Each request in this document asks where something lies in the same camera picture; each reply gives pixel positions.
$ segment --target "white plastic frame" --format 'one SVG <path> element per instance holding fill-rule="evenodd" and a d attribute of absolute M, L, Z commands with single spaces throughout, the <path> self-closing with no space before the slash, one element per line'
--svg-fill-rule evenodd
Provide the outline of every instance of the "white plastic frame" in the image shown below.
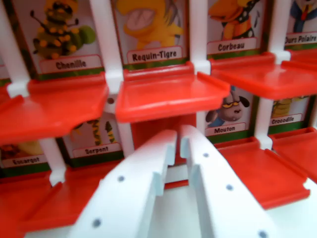
<path fill-rule="evenodd" d="M 202 238 L 280 238 L 226 159 L 196 128 L 181 128 L 182 158 L 195 189 Z"/>
<path fill-rule="evenodd" d="M 291 54 L 284 50 L 285 37 L 292 0 L 274 0 L 268 51 L 275 55 L 275 64 L 290 61 Z M 274 100 L 261 98 L 258 106 L 254 136 L 260 142 L 261 149 L 272 149 L 273 141 L 269 138 L 268 128 Z"/>
<path fill-rule="evenodd" d="M 123 82 L 123 68 L 111 0 L 90 0 L 90 6 L 100 42 L 99 46 L 106 71 L 109 97 L 114 99 L 113 104 L 106 104 L 105 111 L 114 114 L 116 98 Z M 131 124 L 118 123 L 118 130 L 124 157 L 128 157 L 134 152 Z"/>
<path fill-rule="evenodd" d="M 123 160 L 101 182 L 68 238 L 146 238 L 156 196 L 173 165 L 177 132 L 165 130 Z"/>
<path fill-rule="evenodd" d="M 27 84 L 30 75 L 24 64 L 20 49 L 14 37 L 3 2 L 0 1 L 0 54 L 8 70 L 12 83 L 8 85 L 9 96 L 17 95 L 28 97 Z M 54 138 L 40 139 L 39 143 L 52 170 L 51 185 L 65 181 L 66 164 Z"/>

